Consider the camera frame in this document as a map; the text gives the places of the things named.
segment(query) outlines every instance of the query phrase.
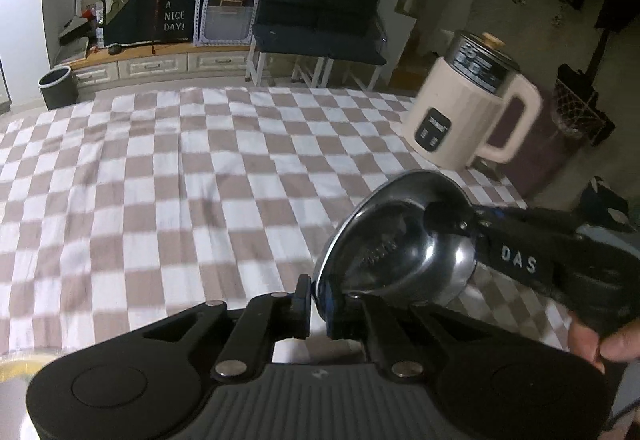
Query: trash can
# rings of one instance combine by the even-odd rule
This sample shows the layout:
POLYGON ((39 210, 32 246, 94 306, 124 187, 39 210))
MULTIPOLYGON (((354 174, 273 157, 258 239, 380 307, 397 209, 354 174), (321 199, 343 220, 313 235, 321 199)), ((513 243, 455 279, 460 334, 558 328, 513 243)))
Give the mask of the trash can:
POLYGON ((68 66, 54 68, 40 79, 38 86, 48 110, 69 106, 78 100, 78 88, 68 66))

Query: silver screw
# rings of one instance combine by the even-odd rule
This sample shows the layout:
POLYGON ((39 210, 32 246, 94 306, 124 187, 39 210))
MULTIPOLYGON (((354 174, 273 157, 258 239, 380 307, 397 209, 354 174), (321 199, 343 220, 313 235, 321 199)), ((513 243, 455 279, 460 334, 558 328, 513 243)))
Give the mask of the silver screw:
POLYGON ((413 360, 402 360, 401 362, 396 362, 391 367, 391 371, 394 375, 406 378, 409 376, 420 375, 424 369, 419 362, 414 362, 413 360))
POLYGON ((216 364, 216 373, 221 376, 238 376, 246 371, 242 360, 223 360, 216 364))

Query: kettle lid knob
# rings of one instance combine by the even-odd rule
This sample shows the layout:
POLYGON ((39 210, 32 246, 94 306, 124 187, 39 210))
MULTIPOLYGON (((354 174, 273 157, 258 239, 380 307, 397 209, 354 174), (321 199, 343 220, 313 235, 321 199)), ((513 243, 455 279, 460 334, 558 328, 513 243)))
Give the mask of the kettle lid knob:
POLYGON ((482 34, 482 42, 493 50, 502 48, 505 45, 504 41, 501 41, 495 35, 489 34, 488 32, 482 34))

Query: electric kettle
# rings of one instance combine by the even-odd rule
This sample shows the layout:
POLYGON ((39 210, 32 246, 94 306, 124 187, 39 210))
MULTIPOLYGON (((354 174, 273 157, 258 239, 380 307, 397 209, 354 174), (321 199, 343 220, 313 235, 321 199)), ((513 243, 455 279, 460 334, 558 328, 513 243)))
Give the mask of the electric kettle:
POLYGON ((459 170, 476 156, 507 163, 520 149, 542 108, 537 88, 518 72, 518 64, 499 49, 504 43, 457 32, 447 54, 424 81, 402 136, 425 159, 459 170), (524 110, 504 147, 486 143, 513 97, 524 110))

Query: white drawer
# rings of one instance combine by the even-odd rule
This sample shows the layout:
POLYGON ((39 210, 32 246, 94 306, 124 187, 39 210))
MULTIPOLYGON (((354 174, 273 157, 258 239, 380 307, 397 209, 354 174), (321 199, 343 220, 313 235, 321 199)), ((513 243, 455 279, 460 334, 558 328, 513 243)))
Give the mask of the white drawer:
POLYGON ((118 69, 121 79, 185 73, 187 71, 187 54, 119 61, 118 69))
POLYGON ((246 52, 198 52, 189 54, 189 71, 246 70, 246 52))
POLYGON ((106 63, 88 68, 80 68, 74 71, 74 77, 76 78, 78 88, 117 81, 118 64, 106 63))

